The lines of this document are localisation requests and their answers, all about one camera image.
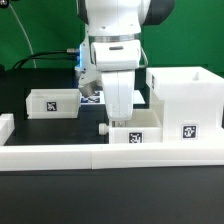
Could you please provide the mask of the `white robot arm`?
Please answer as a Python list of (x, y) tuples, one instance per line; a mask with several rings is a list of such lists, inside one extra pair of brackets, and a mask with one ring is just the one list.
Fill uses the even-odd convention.
[(128, 121), (133, 113), (135, 72), (148, 66), (141, 46), (141, 27), (159, 25), (172, 12), (175, 0), (76, 0), (85, 23), (79, 47), (79, 90), (89, 97), (100, 85), (107, 116)]

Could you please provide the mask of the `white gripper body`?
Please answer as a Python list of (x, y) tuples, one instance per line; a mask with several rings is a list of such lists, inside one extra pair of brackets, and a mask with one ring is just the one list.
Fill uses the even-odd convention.
[(89, 97), (100, 81), (111, 121), (127, 121), (132, 117), (135, 70), (140, 67), (140, 58), (139, 40), (80, 46), (78, 88), (84, 97)]

